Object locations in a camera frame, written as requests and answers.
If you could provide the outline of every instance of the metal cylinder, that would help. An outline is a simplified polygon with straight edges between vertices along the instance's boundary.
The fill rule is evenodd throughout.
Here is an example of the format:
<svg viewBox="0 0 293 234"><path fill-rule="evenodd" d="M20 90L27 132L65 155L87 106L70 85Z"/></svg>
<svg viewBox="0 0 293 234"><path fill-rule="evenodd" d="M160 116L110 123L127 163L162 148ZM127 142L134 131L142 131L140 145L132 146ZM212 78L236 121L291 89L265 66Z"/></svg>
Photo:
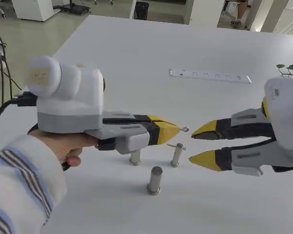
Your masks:
<svg viewBox="0 0 293 234"><path fill-rule="evenodd" d="M140 150L136 150L131 153L131 156L129 159L129 162L131 165L138 166L141 163L140 153L141 153Z"/></svg>
<svg viewBox="0 0 293 234"><path fill-rule="evenodd" d="M181 152L183 151L183 149L184 149L183 144L181 144L181 143L176 144L174 156L172 158L172 161L170 162L170 165L172 167L178 167L179 160L180 160L180 155L181 155Z"/></svg>
<svg viewBox="0 0 293 234"><path fill-rule="evenodd" d="M161 190L160 183L162 179L162 173L163 173L163 169L161 167L156 166L152 168L150 182L146 187L147 192L149 194L151 195L159 194Z"/></svg>

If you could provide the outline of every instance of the person's leg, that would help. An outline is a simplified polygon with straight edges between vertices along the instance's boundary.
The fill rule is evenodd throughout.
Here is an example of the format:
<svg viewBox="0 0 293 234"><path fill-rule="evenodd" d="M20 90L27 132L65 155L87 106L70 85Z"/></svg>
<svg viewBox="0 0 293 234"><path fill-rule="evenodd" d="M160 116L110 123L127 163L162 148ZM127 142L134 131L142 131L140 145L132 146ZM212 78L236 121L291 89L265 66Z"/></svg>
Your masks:
<svg viewBox="0 0 293 234"><path fill-rule="evenodd" d="M241 1L238 7L238 20L241 20L246 8L248 7L248 1Z"/></svg>
<svg viewBox="0 0 293 234"><path fill-rule="evenodd" d="M246 8L248 7L248 0L240 0L239 1L239 7L238 7L238 18L236 20L236 22L233 25L233 28L235 29L241 29L242 28L242 23L241 23L241 19L244 15L244 12L246 10Z"/></svg>

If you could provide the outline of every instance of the floor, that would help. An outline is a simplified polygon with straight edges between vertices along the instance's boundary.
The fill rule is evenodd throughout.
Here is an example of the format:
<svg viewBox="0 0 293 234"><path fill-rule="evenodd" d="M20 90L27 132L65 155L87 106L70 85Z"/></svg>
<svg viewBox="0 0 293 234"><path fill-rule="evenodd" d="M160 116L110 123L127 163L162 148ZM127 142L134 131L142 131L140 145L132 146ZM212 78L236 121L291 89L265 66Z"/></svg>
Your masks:
<svg viewBox="0 0 293 234"><path fill-rule="evenodd" d="M75 0L77 4L86 4L91 7L91 14L126 18L131 8L131 0L115 0L114 5L109 5L108 0L98 0L94 5L92 1ZM172 23L183 23L184 5L147 1L150 4L148 20ZM0 15L0 34L7 43L7 60L12 78L23 87L23 77L28 61L35 56L52 55L69 38L76 28L87 17L58 13L45 23L19 20L12 9L6 10L7 18ZM8 79L5 80L5 100L9 100Z"/></svg>

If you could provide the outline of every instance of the label sticker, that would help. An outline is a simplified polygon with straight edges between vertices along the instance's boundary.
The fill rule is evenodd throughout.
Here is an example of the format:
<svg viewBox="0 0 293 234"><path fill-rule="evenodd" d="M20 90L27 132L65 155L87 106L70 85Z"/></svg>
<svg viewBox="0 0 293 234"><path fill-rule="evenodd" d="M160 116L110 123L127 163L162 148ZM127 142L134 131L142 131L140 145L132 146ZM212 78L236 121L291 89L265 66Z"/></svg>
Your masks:
<svg viewBox="0 0 293 234"><path fill-rule="evenodd" d="M49 68L33 67L28 72L28 84L49 85Z"/></svg>

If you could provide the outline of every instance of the trash can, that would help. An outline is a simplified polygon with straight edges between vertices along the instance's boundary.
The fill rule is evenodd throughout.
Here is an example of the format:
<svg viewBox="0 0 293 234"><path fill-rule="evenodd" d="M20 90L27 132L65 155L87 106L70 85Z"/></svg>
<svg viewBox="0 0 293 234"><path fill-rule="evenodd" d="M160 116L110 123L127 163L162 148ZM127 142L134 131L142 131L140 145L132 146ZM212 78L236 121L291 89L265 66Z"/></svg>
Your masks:
<svg viewBox="0 0 293 234"><path fill-rule="evenodd" d="M144 1L136 2L134 18L135 20L146 20L147 19L147 12L148 12L149 4Z"/></svg>

